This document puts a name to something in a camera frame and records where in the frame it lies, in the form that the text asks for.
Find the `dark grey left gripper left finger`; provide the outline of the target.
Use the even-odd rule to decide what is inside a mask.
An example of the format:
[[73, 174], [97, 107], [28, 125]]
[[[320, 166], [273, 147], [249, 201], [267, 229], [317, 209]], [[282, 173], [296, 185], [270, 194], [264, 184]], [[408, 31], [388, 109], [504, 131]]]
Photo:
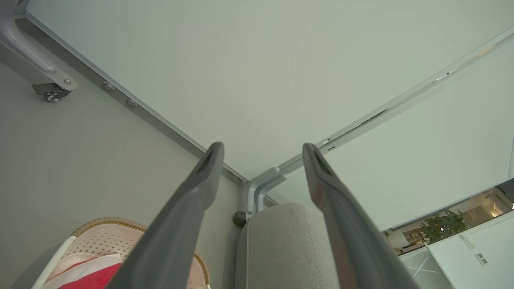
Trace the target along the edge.
[[216, 198], [223, 160], [224, 145], [214, 142], [105, 289], [187, 289], [201, 223]]

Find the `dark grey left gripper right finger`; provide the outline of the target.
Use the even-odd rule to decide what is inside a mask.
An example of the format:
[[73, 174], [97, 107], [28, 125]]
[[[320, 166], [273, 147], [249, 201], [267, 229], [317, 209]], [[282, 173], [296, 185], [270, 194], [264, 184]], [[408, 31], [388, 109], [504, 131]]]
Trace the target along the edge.
[[419, 289], [319, 149], [305, 143], [302, 159], [312, 202], [324, 216], [340, 289]]

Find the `red garment with white band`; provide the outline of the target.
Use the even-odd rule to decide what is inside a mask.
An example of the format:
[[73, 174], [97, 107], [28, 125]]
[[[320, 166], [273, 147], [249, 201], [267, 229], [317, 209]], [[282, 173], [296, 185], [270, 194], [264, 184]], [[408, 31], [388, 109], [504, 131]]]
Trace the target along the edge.
[[105, 289], [121, 265], [119, 254], [95, 257], [68, 267], [41, 289]]

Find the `grey fabric sofa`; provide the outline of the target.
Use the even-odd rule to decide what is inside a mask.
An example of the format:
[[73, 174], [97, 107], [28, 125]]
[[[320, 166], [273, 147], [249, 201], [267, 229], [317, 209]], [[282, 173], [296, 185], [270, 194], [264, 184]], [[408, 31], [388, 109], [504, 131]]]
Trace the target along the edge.
[[322, 212], [279, 204], [252, 216], [237, 242], [235, 289], [340, 289]]

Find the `cream plastic laundry basket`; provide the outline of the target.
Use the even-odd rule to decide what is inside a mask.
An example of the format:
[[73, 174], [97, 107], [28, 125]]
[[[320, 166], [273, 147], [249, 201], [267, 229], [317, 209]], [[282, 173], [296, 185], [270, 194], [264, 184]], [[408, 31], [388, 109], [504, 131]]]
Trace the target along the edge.
[[[76, 229], [59, 247], [40, 273], [31, 289], [41, 287], [51, 278], [79, 262], [95, 257], [119, 254], [122, 265], [149, 227], [125, 218], [97, 218]], [[186, 289], [211, 289], [204, 260], [194, 252]]]

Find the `green potted plant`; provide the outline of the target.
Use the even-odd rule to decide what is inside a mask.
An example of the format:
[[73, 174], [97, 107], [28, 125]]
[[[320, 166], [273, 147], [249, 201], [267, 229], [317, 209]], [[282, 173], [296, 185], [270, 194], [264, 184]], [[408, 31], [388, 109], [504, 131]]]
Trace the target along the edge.
[[463, 212], [459, 210], [452, 212], [447, 209], [424, 220], [422, 234], [432, 244], [464, 232], [468, 228], [468, 219]]

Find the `grey metal stand leg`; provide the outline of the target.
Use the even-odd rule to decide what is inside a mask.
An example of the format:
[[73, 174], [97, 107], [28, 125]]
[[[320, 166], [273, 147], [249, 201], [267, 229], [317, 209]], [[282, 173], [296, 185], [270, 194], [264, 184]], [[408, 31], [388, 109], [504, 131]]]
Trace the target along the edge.
[[57, 64], [21, 33], [13, 16], [0, 15], [0, 43], [27, 61], [60, 88], [68, 91], [78, 88], [75, 79], [64, 73]]

